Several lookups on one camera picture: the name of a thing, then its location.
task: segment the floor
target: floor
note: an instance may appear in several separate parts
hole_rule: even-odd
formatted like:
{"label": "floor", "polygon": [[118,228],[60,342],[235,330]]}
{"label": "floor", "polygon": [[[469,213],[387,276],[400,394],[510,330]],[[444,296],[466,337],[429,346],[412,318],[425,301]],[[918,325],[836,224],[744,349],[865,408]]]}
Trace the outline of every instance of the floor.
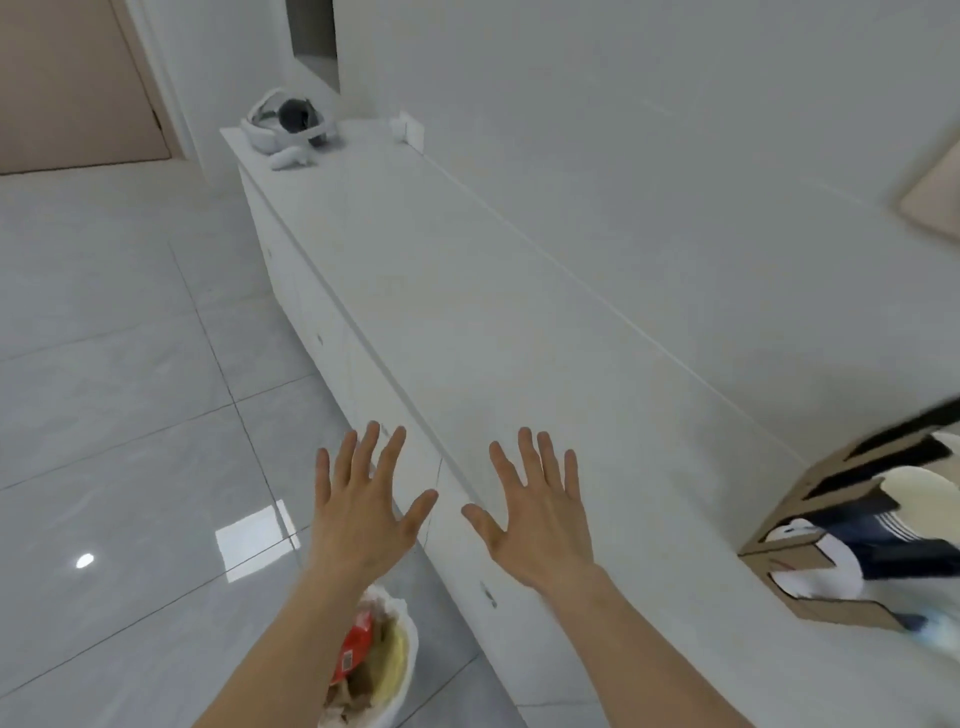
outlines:
{"label": "floor", "polygon": [[[239,194],[175,161],[0,178],[0,724],[191,725],[347,427]],[[382,583],[420,629],[398,724],[522,726],[420,548]]]}

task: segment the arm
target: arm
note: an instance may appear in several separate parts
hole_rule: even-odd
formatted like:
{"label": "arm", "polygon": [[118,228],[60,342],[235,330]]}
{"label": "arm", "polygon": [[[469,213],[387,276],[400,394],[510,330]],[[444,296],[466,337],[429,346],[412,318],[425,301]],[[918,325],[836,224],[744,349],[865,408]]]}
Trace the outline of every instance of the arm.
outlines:
{"label": "arm", "polygon": [[566,481],[550,436],[519,432],[527,485],[498,443],[490,455],[507,499],[503,531],[476,505],[464,516],[493,560],[543,595],[583,661],[614,728],[638,724],[749,726],[713,686],[654,629],[593,563],[577,459],[564,456]]}
{"label": "arm", "polygon": [[413,546],[437,501],[422,494],[399,522],[393,475],[406,432],[398,427],[369,478],[379,426],[357,446],[349,432],[331,483],[317,453],[316,506],[307,567],[290,598],[194,728],[316,728],[340,647],[360,597]]}

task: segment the forearm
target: forearm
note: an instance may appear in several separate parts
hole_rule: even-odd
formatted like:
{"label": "forearm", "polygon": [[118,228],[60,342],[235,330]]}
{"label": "forearm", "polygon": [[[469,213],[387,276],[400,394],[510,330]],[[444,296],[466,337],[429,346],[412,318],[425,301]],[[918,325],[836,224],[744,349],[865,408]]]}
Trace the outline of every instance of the forearm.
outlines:
{"label": "forearm", "polygon": [[547,600],[613,728],[749,725],[599,567],[558,586]]}
{"label": "forearm", "polygon": [[302,578],[194,728],[316,728],[362,593]]}

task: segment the person's right hand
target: person's right hand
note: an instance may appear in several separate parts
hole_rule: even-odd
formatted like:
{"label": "person's right hand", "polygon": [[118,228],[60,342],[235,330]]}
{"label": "person's right hand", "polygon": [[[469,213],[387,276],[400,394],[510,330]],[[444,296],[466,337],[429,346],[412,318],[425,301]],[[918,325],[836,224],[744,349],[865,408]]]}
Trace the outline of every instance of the person's right hand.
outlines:
{"label": "person's right hand", "polygon": [[500,444],[490,445],[490,459],[507,499],[507,530],[480,506],[464,506],[463,514],[504,571],[549,599],[593,565],[577,456],[572,449],[566,451],[564,481],[550,435],[541,432],[537,436],[540,454],[534,449],[529,427],[521,429],[517,439],[526,486]]}

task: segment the brown door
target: brown door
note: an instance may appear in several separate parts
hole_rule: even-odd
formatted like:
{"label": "brown door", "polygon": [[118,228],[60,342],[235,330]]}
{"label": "brown door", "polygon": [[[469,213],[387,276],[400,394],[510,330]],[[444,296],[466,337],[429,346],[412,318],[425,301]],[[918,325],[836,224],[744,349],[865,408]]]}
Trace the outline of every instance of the brown door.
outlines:
{"label": "brown door", "polygon": [[168,157],[110,0],[0,0],[0,174]]}

